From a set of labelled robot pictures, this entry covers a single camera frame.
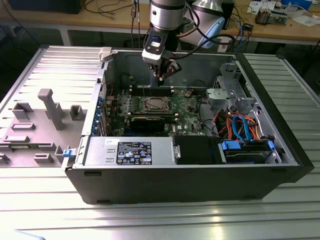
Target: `motherboard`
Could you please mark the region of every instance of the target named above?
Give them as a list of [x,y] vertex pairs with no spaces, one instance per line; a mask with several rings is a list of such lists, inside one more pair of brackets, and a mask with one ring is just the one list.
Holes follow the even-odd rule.
[[136,88],[108,96],[99,123],[101,136],[170,137],[205,135],[196,95],[187,89]]

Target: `wooden desk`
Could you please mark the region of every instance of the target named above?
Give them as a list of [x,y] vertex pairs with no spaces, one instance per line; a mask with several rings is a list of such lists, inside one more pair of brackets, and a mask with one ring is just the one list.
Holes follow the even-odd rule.
[[[315,45],[320,39],[320,27],[318,25],[307,27],[299,24],[291,19],[288,19],[286,25],[268,24],[258,25],[255,24],[254,14],[246,14],[247,7],[250,0],[235,0],[237,9],[240,16],[246,23],[254,25],[251,41],[256,42],[271,42],[271,43],[288,43],[288,44],[304,44]],[[117,0],[99,0],[99,5],[116,3]],[[124,0],[115,6],[106,7],[105,10],[112,10],[126,5],[130,5],[130,0]],[[68,31],[96,31],[96,32],[116,32],[116,33],[129,33],[131,28],[131,7],[126,7],[115,12],[115,20],[98,13],[92,13],[83,9],[79,14],[66,14],[58,12],[33,12],[33,11],[14,11],[7,4],[7,8],[11,11],[22,25],[29,28],[46,28],[60,30],[63,43],[71,45]],[[90,3],[88,8],[97,11],[96,4]],[[320,7],[312,6],[311,11],[320,11]],[[149,27],[149,5],[140,4],[140,23],[141,33],[146,33]],[[13,21],[3,6],[0,7],[0,24],[4,26],[17,26],[18,24]],[[134,32],[138,30],[138,21],[135,20]],[[227,33],[236,36],[239,31],[235,24],[231,22],[227,30],[222,33]]]

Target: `blue tab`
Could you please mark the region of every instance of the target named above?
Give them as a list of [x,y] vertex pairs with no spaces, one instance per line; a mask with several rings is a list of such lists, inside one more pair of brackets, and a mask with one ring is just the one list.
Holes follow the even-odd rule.
[[228,149],[228,146],[227,146],[225,141],[221,143],[221,146],[222,146],[222,150],[227,150]]
[[222,145],[223,150],[226,150],[226,149],[239,150],[239,149],[241,149],[240,143],[238,141],[223,141],[221,145]]
[[275,149],[275,145],[272,141],[268,141],[268,145],[271,148],[271,150]]
[[65,149],[63,150],[62,156],[64,158],[73,158],[76,156],[76,149],[75,148]]

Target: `computer tower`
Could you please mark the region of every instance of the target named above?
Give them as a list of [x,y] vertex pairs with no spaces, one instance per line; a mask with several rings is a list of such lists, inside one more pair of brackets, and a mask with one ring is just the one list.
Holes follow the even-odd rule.
[[223,30],[226,30],[229,25],[229,21],[231,18],[232,11],[235,7],[234,0],[223,0],[221,3],[221,7],[223,10],[223,17],[225,19],[224,25],[222,27]]
[[7,0],[13,10],[78,14],[86,0]]

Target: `power supply label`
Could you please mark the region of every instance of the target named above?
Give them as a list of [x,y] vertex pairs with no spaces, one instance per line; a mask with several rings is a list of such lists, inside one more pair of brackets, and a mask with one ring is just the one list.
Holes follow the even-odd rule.
[[151,165],[151,142],[119,142],[116,163],[118,165]]

